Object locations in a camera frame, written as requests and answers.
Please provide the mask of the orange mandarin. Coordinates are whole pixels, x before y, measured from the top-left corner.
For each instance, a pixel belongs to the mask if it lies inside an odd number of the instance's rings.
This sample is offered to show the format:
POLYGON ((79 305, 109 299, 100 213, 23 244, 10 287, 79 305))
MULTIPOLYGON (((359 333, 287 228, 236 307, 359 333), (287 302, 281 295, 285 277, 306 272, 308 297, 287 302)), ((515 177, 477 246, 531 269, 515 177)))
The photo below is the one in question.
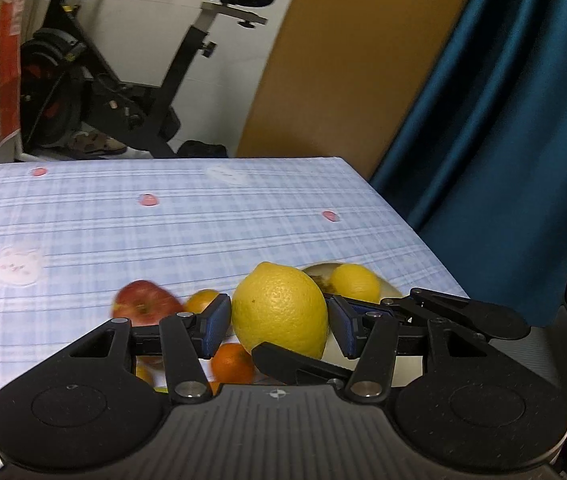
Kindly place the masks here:
POLYGON ((252 356, 236 342, 218 348, 211 360, 211 370, 221 384, 250 385, 256 374, 252 356))
POLYGON ((219 382, 210 382, 210 387, 214 396, 218 394, 218 390, 220 390, 220 383, 219 382))

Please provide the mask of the red apple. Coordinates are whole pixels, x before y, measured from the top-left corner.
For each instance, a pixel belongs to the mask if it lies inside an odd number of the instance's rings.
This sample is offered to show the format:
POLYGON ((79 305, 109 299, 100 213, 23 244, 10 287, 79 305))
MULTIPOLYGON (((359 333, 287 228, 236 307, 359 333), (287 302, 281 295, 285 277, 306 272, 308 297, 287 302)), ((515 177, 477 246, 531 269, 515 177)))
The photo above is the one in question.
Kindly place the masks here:
POLYGON ((182 311, 182 302, 166 289, 154 282, 138 280, 116 293, 111 316, 129 318, 133 326, 152 326, 158 325, 162 318, 182 311))

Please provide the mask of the yellow lemon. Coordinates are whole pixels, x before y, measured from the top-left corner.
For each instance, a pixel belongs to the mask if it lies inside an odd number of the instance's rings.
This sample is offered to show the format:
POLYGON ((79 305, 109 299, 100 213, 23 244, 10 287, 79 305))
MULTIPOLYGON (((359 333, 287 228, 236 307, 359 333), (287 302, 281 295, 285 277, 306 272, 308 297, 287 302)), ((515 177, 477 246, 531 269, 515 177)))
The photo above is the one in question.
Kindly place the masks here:
POLYGON ((247 352, 262 342, 320 359, 329 336, 325 297, 292 266, 260 263, 232 298, 234 332, 247 352))
POLYGON ((328 283, 342 297, 378 304, 381 285, 375 273, 355 263, 341 263, 334 268, 328 283))

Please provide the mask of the dark purple mangosteen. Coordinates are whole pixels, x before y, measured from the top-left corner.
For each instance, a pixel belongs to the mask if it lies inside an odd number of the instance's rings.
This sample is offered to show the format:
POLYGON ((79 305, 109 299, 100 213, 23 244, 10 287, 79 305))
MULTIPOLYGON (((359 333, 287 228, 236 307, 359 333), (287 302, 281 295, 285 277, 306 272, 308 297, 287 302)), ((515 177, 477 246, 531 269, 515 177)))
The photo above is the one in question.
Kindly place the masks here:
POLYGON ((328 278, 325 278, 324 276, 321 275, 311 275, 311 278, 315 282, 315 284, 319 287, 319 289, 323 294, 331 295, 334 293, 334 288, 330 284, 328 278))

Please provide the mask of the yellow-green orange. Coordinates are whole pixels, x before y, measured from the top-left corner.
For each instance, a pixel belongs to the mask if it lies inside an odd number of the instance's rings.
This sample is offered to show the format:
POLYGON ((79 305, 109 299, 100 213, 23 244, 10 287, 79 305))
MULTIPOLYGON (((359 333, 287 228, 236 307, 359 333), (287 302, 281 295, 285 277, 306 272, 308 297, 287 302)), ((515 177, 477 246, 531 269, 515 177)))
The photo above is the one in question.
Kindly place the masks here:
POLYGON ((190 296, 184 303, 184 310, 193 314, 200 314, 220 293, 215 289, 201 289, 190 296))

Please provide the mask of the beige plate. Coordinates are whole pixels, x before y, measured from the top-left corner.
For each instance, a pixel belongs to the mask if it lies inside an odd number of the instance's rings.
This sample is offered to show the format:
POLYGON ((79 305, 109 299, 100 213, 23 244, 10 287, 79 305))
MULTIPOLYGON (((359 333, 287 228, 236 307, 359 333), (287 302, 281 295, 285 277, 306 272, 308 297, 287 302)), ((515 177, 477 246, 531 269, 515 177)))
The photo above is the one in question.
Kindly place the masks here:
MULTIPOLYGON (((303 271, 308 275, 321 275, 328 278, 331 272, 336 266, 341 264, 341 262, 319 262, 313 263, 309 266, 305 266, 303 271)), ((401 292, 394 287, 385 278, 381 278, 380 275, 376 274, 379 278, 381 285, 381 299, 384 298, 399 298, 402 297, 401 292)), ((359 353, 356 359, 350 359, 342 353, 341 347, 339 346, 339 341, 335 338, 334 333, 331 333, 327 339, 325 351, 323 352, 323 357, 321 358, 323 362, 340 366, 346 368, 347 370, 355 370, 357 367, 359 357, 364 352, 366 342, 362 342, 359 345, 359 353)), ((410 382, 419 378, 422 375, 422 356, 397 356, 395 358, 395 367, 392 378, 393 387, 406 387, 410 382)))

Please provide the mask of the small brown longan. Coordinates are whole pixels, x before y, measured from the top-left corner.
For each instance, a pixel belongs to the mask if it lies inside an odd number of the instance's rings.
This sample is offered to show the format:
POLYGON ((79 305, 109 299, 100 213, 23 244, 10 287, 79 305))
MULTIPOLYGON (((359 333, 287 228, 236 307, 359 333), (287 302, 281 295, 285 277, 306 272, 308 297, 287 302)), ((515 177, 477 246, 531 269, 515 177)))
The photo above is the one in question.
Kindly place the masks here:
POLYGON ((154 374, 152 374, 151 370, 149 370, 146 366, 137 365, 136 376, 146 382, 150 387, 154 387, 156 385, 154 374))

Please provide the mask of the blue curtain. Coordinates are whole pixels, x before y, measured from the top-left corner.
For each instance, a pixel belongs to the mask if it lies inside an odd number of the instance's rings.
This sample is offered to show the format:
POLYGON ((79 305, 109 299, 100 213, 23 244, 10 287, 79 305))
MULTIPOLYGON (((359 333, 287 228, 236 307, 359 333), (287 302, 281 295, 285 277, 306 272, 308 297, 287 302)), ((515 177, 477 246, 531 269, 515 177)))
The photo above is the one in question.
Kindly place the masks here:
POLYGON ((567 281, 567 0, 468 0, 371 184, 469 296, 549 324, 567 281))

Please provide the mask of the blue plaid tablecloth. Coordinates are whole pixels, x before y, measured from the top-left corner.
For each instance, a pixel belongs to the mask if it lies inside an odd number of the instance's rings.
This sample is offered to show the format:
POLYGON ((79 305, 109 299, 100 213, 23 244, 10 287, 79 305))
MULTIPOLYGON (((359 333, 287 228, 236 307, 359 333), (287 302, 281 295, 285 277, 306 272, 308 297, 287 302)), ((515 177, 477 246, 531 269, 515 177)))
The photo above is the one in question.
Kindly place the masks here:
POLYGON ((0 164, 0 387, 104 322, 128 283, 231 294, 263 261, 462 292, 340 158, 0 164))

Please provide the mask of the sandal on floor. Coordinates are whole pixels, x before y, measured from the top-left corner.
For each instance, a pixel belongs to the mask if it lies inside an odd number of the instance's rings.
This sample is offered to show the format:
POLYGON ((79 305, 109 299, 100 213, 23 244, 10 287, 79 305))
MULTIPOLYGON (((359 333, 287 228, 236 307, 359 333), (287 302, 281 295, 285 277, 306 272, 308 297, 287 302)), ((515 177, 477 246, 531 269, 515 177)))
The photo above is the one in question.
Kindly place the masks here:
POLYGON ((116 156, 127 151, 125 144, 96 130, 74 133, 67 142, 67 148, 75 154, 84 156, 116 156))

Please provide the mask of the black exercise bike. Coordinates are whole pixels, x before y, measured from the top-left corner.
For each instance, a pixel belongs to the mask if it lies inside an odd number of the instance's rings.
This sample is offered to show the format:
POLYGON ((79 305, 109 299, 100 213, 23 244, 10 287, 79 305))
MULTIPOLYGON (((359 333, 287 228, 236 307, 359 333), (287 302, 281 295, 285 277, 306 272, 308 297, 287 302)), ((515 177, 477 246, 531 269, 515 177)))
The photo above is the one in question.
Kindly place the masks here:
POLYGON ((248 29, 263 26, 259 10, 275 0, 202 0, 182 38, 134 20, 112 46, 97 40, 84 15, 87 0, 45 0, 41 26, 20 50, 20 134, 29 155, 101 159, 71 152, 74 133, 93 130, 152 158, 225 158, 226 146, 172 142, 182 122, 175 101, 197 56, 210 58, 209 32, 221 16, 248 29))

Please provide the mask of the wooden board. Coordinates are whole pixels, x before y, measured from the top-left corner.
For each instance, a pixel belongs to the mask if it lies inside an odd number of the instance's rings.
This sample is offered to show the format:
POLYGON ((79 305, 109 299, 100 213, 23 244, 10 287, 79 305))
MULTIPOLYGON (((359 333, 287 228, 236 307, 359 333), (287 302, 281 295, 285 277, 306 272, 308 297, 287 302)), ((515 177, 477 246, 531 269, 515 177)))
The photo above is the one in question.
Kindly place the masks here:
POLYGON ((238 156, 339 156, 370 178, 466 1, 291 0, 238 156))

